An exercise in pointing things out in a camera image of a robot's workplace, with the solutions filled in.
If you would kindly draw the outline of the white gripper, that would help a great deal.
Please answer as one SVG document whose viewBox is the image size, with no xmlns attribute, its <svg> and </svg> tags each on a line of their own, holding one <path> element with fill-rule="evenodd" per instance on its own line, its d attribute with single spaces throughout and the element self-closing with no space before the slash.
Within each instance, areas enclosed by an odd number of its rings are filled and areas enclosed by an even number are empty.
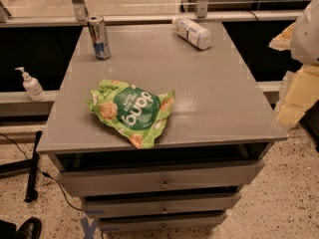
<svg viewBox="0 0 319 239">
<path fill-rule="evenodd" d="M 296 73 L 288 71 L 280 86 L 274 123 L 293 127 L 319 101 L 319 0 L 312 0 L 295 24 L 274 37 L 269 47 L 277 51 L 291 49 L 294 60 L 309 64 Z"/>
</svg>

